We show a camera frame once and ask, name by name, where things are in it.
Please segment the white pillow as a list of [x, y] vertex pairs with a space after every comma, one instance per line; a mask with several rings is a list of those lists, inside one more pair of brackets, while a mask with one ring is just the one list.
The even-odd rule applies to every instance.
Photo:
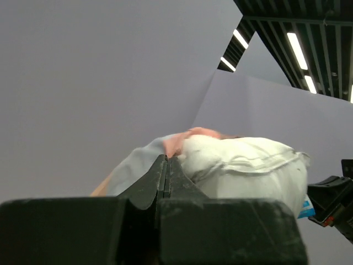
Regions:
[[276, 199], [296, 218], [303, 209], [310, 158], [281, 142], [193, 135], [177, 157], [185, 175], [209, 198]]

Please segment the multicolour patchwork pillowcase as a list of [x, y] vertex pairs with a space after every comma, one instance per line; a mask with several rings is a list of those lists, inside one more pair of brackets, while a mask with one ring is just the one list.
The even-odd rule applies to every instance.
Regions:
[[183, 141], [192, 135], [206, 135], [216, 139], [239, 138], [218, 131], [195, 127], [185, 132], [158, 137], [144, 147], [134, 149], [91, 193], [92, 197], [117, 196], [139, 180], [159, 155], [171, 158], [181, 154]]

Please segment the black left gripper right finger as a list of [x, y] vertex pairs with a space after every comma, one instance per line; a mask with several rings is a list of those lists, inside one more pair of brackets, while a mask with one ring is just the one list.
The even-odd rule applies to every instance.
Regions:
[[172, 157], [167, 162], [164, 198], [207, 198], [207, 196], [184, 174], [179, 159]]

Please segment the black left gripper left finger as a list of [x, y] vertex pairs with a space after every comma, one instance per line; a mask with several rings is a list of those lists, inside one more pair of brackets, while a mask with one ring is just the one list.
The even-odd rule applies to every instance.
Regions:
[[117, 196], [128, 199], [137, 209], [149, 209], [158, 198], [163, 198], [167, 157], [159, 155], [137, 182]]

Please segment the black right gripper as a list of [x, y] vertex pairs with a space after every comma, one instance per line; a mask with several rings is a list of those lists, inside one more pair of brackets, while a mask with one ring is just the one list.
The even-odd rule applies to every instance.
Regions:
[[352, 242], [352, 159], [341, 160], [343, 176], [308, 186], [307, 194], [315, 214], [310, 221], [322, 227], [336, 228]]

